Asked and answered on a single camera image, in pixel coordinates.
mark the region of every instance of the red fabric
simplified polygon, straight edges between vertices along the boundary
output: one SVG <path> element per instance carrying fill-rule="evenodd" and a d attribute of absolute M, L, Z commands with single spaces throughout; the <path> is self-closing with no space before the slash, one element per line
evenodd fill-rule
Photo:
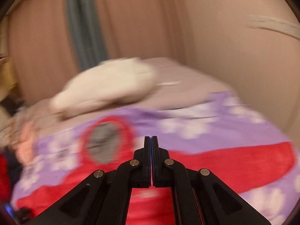
<path fill-rule="evenodd" d="M 11 184 L 7 174 L 6 158 L 0 154 L 0 201 L 7 202 L 11 195 Z"/>
<path fill-rule="evenodd" d="M 114 122 L 120 127 L 122 145 L 116 152 L 115 161 L 107 165 L 96 165 L 85 149 L 87 140 L 97 125 Z M 82 136 L 82 165 L 73 170 L 61 185 L 43 186 L 30 196 L 19 199 L 17 206 L 29 207 L 36 216 L 65 195 L 89 174 L 97 169 L 110 171 L 133 156 L 133 135 L 125 121 L 117 117 L 105 118 L 91 126 Z M 187 168 L 208 168 L 227 183 L 235 192 L 242 193 L 264 186 L 285 175 L 295 164 L 293 147 L 290 143 L 265 146 L 240 147 L 209 151 L 189 155 L 169 152 L 170 157 L 182 162 Z M 170 189 L 134 189 L 131 196 L 128 225 L 171 225 L 174 224 Z"/>

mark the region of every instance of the white fabric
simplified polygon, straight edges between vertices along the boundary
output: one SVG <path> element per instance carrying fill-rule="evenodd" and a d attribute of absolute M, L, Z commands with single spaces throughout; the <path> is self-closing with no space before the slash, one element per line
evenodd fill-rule
<path fill-rule="evenodd" d="M 156 72 L 138 58 L 104 61 L 71 79 L 50 101 L 51 112 L 65 118 L 98 110 L 108 104 L 133 103 L 156 85 Z"/>

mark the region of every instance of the triangular cutout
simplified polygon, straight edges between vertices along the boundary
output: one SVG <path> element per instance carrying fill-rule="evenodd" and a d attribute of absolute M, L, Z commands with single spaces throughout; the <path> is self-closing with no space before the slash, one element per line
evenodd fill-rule
<path fill-rule="evenodd" d="M 242 209 L 242 205 L 234 199 L 226 190 L 219 184 L 214 184 L 213 189 L 221 204 L 222 209 L 228 214 L 232 214 Z"/>
<path fill-rule="evenodd" d="M 72 218 L 76 218 L 80 213 L 80 210 L 84 201 L 86 200 L 89 190 L 90 185 L 86 184 L 86 186 L 82 190 L 80 190 L 76 195 L 71 197 L 66 203 L 64 203 L 61 206 L 60 211 L 66 213 Z"/>

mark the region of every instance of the metal rivet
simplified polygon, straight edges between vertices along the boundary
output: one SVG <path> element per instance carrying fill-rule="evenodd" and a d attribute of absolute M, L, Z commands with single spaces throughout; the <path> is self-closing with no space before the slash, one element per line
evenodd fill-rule
<path fill-rule="evenodd" d="M 202 174 L 202 175 L 204 175 L 204 176 L 207 176 L 207 175 L 209 175 L 210 173 L 209 173 L 209 170 L 208 169 L 201 169 L 200 170 L 200 173 Z"/>
<path fill-rule="evenodd" d="M 104 173 L 103 173 L 103 171 L 101 171 L 101 170 L 97 170 L 97 171 L 94 172 L 94 176 L 95 176 L 96 178 L 102 177 L 103 174 L 104 174 Z"/>
<path fill-rule="evenodd" d="M 130 161 L 130 165 L 131 166 L 137 166 L 137 165 L 139 165 L 139 163 L 140 162 L 138 160 L 135 160 L 135 159 L 133 159 L 133 160 Z"/>
<path fill-rule="evenodd" d="M 166 160 L 165 160 L 165 163 L 166 163 L 167 165 L 173 165 L 173 164 L 174 164 L 174 161 L 173 161 L 172 159 L 166 159 Z"/>

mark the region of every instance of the beige wall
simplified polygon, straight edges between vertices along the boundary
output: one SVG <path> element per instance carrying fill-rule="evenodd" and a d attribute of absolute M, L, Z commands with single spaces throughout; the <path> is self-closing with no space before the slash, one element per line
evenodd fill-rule
<path fill-rule="evenodd" d="M 290 133 L 286 127 L 300 88 L 300 41 L 275 31 L 246 26 L 251 15 L 299 24 L 287 3 L 284 0 L 185 1 L 198 68 L 231 84 L 245 102 Z M 291 136 L 300 144 L 300 137 Z"/>

